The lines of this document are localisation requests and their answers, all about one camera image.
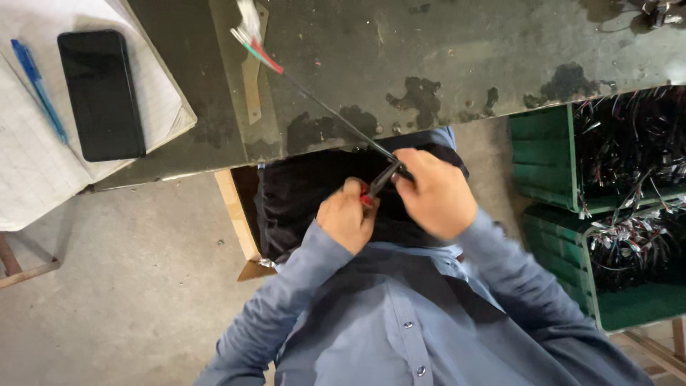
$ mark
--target storage bin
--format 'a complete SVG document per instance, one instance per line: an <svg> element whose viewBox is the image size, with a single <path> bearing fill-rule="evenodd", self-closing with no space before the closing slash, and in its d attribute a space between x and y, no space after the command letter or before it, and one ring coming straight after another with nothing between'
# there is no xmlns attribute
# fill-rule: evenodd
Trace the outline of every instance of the storage bin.
<svg viewBox="0 0 686 386"><path fill-rule="evenodd" d="M555 106L510 116L512 180L522 196L580 212L574 150L572 106ZM644 184L641 205L658 203L655 191ZM661 188L665 201L686 193L686 184ZM622 204L628 192L587 198L592 214L609 212Z"/></svg>
<svg viewBox="0 0 686 386"><path fill-rule="evenodd" d="M653 209L638 212L647 213ZM598 328L616 331L686 313L686 267L671 272L669 284L650 283L614 293L595 289L588 235L597 228L549 205L526 209L523 227L536 260L552 272L567 294L579 303Z"/></svg>

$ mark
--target blue pen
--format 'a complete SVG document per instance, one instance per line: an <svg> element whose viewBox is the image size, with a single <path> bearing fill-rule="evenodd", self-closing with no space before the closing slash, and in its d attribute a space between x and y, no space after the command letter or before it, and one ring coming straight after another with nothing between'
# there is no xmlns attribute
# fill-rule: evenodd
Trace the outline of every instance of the blue pen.
<svg viewBox="0 0 686 386"><path fill-rule="evenodd" d="M29 49L26 46L19 43L19 41L16 39L12 39L12 49L14 50L14 55L21 63L22 68L24 68L24 72L26 73L26 76L29 78L31 85L34 87L34 90L40 102L40 108L43 110L43 113L47 117L48 122L50 122L52 130L60 138L60 141L62 141L62 143L66 145L67 134L64 132L62 123L60 123L60 118L57 116L55 108L52 106L52 103L50 103L50 100L47 98L45 90L43 89L43 86L40 83L40 73L36 68L36 64L34 63L33 57L31 56L31 52L29 52Z"/></svg>

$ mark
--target workbench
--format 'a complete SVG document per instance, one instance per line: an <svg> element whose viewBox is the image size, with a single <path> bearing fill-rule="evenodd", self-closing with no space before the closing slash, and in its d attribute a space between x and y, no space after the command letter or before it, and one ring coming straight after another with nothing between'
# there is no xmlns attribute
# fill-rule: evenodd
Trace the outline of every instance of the workbench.
<svg viewBox="0 0 686 386"><path fill-rule="evenodd" d="M640 1L258 2L265 50L376 138L686 80L686 32L651 30ZM233 0L130 6L198 124L95 191L358 145L263 65L246 76L261 114L250 123Z"/></svg>

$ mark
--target smartphone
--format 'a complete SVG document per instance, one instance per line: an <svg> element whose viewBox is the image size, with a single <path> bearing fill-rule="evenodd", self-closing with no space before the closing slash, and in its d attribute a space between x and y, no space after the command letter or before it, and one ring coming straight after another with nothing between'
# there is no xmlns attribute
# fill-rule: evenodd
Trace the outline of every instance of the smartphone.
<svg viewBox="0 0 686 386"><path fill-rule="evenodd" d="M57 37L57 44L84 158L145 156L124 37L114 30L68 32Z"/></svg>

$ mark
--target left hand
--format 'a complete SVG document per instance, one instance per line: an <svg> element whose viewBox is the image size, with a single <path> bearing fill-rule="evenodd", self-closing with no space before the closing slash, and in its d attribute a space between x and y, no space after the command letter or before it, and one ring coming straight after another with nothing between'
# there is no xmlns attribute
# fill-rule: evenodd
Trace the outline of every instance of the left hand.
<svg viewBox="0 0 686 386"><path fill-rule="evenodd" d="M317 224L353 256L372 237L380 202L376 198L372 208L363 208L359 200L361 193L362 182L350 177L343 188L319 205L317 212Z"/></svg>

